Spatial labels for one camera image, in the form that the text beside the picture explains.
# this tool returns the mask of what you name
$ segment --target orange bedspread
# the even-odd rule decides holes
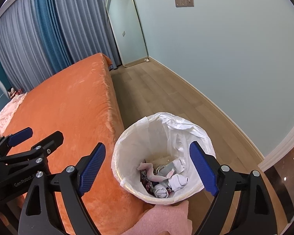
[[[99,53],[57,73],[29,92],[5,135],[31,127],[34,135],[10,151],[27,151],[59,130],[63,145],[49,157],[52,173],[75,165],[98,142],[106,146],[106,158],[90,192],[82,200],[103,235],[118,235],[131,228],[150,206],[122,189],[111,170],[114,145],[124,130],[115,91],[108,71],[109,58]],[[73,228],[62,197],[57,202],[66,231]]]

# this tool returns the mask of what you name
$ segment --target wall socket panel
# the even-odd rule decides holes
[[[194,7],[194,0],[175,0],[176,7]]]

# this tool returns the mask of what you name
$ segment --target mirror frame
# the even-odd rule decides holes
[[[111,20],[110,20],[109,12],[108,12],[108,10],[107,10],[107,4],[106,4],[106,1],[105,1],[105,0],[103,0],[103,1],[104,1],[104,4],[105,4],[105,8],[106,8],[106,12],[107,12],[107,15],[108,15],[109,23],[110,23],[110,26],[111,26],[111,29],[112,29],[112,33],[113,33],[113,36],[114,36],[115,43],[116,43],[117,48],[118,48],[118,52],[119,52],[119,56],[120,56],[120,58],[121,58],[122,65],[123,65],[124,67],[130,67],[130,66],[132,66],[132,65],[135,65],[135,64],[141,63],[141,62],[138,62],[138,63],[136,62],[136,61],[139,61],[139,60],[136,60],[136,61],[133,61],[133,62],[130,62],[130,63],[127,63],[127,64],[124,63],[124,60],[123,60],[123,57],[122,57],[122,54],[121,54],[121,51],[120,51],[120,47],[119,47],[119,44],[118,44],[118,41],[117,41],[117,38],[116,38],[116,35],[115,35],[115,32],[114,32],[114,29],[113,29],[113,26],[112,26]],[[135,10],[136,10],[136,14],[137,14],[138,21],[139,21],[139,23],[140,23],[140,29],[141,29],[141,31],[142,31],[143,41],[144,41],[145,50],[146,50],[146,54],[147,54],[147,56],[146,56],[146,57],[143,57],[142,59],[149,59],[148,49],[147,49],[147,45],[146,45],[146,39],[145,39],[145,35],[144,35],[144,32],[143,32],[143,28],[142,28],[142,23],[141,23],[141,21],[140,21],[140,17],[139,17],[139,15],[138,15],[137,6],[136,6],[136,4],[135,4],[135,1],[134,1],[134,0],[132,0],[132,1],[133,1],[133,4],[134,4],[134,8],[135,8]]]

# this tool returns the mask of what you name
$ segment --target white plastic bag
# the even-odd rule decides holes
[[[210,138],[198,125],[165,112],[144,117],[126,129],[115,144],[111,163],[114,177],[124,189],[145,202],[168,205],[182,201],[204,188],[189,155],[193,141],[197,141],[206,154],[215,157]],[[148,194],[140,182],[137,167],[146,158],[168,155],[181,160],[185,169],[181,174],[188,177],[189,182],[168,198],[158,199]]]

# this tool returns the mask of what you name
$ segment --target floor mirror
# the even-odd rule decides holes
[[[129,67],[148,59],[134,0],[105,0],[121,61]]]

